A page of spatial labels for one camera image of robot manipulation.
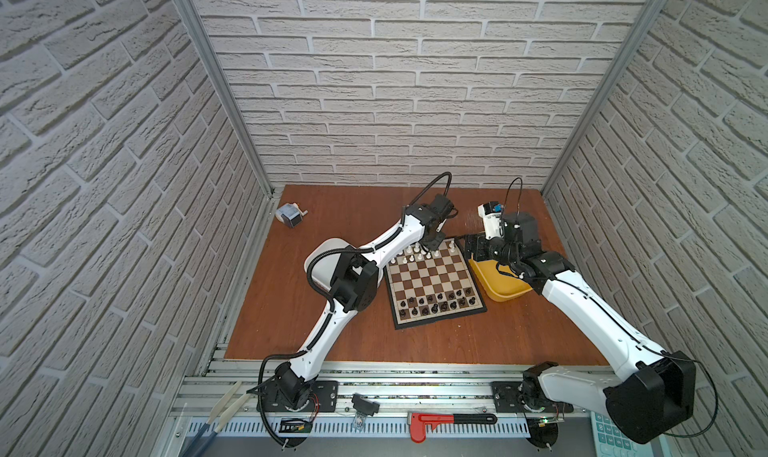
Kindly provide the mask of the white plastic bin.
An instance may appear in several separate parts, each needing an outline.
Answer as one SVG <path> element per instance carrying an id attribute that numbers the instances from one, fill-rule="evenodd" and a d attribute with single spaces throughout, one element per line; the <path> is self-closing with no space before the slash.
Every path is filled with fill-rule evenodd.
<path id="1" fill-rule="evenodd" d="M 304 270 L 307 271 L 309 264 L 320 254 L 329 250 L 345 249 L 350 244 L 340 238 L 330 238 L 321 243 L 304 261 Z M 324 257 L 313 267 L 313 281 L 325 291 L 331 288 L 331 278 L 337 266 L 340 254 L 333 254 Z"/>

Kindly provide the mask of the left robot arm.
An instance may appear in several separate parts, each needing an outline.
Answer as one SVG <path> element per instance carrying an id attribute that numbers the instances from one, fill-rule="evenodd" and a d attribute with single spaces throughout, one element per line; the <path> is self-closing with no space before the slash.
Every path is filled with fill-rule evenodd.
<path id="1" fill-rule="evenodd" d="M 386 265 L 413 244 L 437 249 L 453 209 L 443 193 L 427 204 L 413 202 L 398 222 L 368 244 L 355 247 L 334 238 L 310 255 L 305 262 L 307 280 L 326 299 L 325 307 L 296 353 L 272 356 L 283 361 L 272 381 L 290 409 L 298 410 L 309 400 L 312 383 L 341 332 L 374 300 Z"/>

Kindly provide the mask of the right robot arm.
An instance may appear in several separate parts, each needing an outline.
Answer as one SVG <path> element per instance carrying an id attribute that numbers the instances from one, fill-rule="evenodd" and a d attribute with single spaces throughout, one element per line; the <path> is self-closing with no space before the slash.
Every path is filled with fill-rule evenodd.
<path id="1" fill-rule="evenodd" d="M 500 275 L 525 282 L 555 305 L 613 370 L 609 377 L 597 377 L 550 361 L 533 366 L 519 387 L 529 411 L 569 403 L 610 417 L 639 444 L 692 417 L 696 366 L 690 357 L 665 350 L 635 329 L 562 254 L 543 250 L 532 215 L 505 213 L 497 202 L 480 205 L 478 214 L 484 231 L 466 236 L 465 256 L 494 262 Z"/>

